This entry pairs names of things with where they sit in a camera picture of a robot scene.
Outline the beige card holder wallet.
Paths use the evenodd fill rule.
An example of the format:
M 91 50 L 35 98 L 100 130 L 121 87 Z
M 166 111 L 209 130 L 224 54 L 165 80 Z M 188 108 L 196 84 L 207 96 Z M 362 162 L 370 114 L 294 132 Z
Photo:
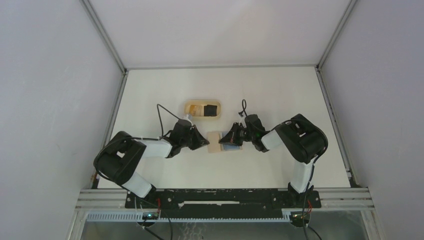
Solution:
M 209 142 L 207 145 L 207 151 L 210 154 L 241 151 L 242 146 L 225 145 L 219 143 L 219 140 L 223 138 L 228 132 L 227 131 L 210 131 L 206 134 L 206 139 Z

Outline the gold VIP card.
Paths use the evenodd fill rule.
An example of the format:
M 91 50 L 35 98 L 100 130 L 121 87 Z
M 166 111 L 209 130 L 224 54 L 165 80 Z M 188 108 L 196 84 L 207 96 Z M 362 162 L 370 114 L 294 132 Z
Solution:
M 189 114 L 193 117 L 203 117 L 204 116 L 204 105 L 191 104 L 189 106 Z

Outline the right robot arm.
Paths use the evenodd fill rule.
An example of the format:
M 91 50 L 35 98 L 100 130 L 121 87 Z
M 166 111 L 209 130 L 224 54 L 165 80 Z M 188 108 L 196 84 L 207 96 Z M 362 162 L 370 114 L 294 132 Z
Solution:
M 300 113 L 271 130 L 265 129 L 256 114 L 247 115 L 244 122 L 233 123 L 218 143 L 240 147 L 244 142 L 250 142 L 262 153 L 284 145 L 294 158 L 293 178 L 288 184 L 292 191 L 289 203 L 295 208 L 302 208 L 309 201 L 307 191 L 312 187 L 315 163 L 328 149 L 327 136 Z

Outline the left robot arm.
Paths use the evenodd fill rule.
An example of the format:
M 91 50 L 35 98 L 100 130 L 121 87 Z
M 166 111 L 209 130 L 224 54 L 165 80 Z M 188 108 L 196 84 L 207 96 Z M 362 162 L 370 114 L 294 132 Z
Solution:
M 179 119 L 172 130 L 158 138 L 118 132 L 95 157 L 93 166 L 98 175 L 135 194 L 138 204 L 149 209 L 157 200 L 156 187 L 137 173 L 141 160 L 170 159 L 183 148 L 194 151 L 209 144 L 196 125 L 188 119 Z

